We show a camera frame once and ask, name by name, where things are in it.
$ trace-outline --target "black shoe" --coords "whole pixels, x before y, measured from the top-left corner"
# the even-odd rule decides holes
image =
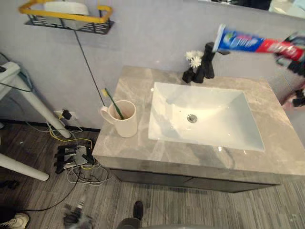
[[[141,201],[135,202],[133,206],[133,217],[142,220],[143,217],[143,203]]]

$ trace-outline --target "vanity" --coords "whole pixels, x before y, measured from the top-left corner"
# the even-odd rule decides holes
[[[121,181],[235,193],[305,176],[304,147],[265,80],[186,84],[125,66],[114,100],[136,105],[138,132],[104,122],[93,155]]]

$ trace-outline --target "drain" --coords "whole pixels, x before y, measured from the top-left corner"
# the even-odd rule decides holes
[[[197,122],[197,116],[194,114],[188,114],[186,119],[190,122],[190,123],[195,123]]]

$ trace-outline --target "marble countertop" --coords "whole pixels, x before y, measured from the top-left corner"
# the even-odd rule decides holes
[[[305,150],[265,80],[215,77],[190,85],[243,90],[260,130],[264,152],[216,146],[150,140],[148,126],[154,82],[186,84],[182,73],[125,66],[114,99],[130,100],[137,108],[138,132],[120,137],[107,123],[97,139],[93,155],[104,166],[225,178],[253,182],[279,182],[276,175],[305,175]]]

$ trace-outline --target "electrical outlet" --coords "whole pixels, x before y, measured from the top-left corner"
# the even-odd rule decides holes
[[[72,115],[71,119],[77,119],[76,113],[69,111],[70,114]],[[62,114],[62,111],[54,111],[54,113],[57,115],[57,117],[60,117]]]

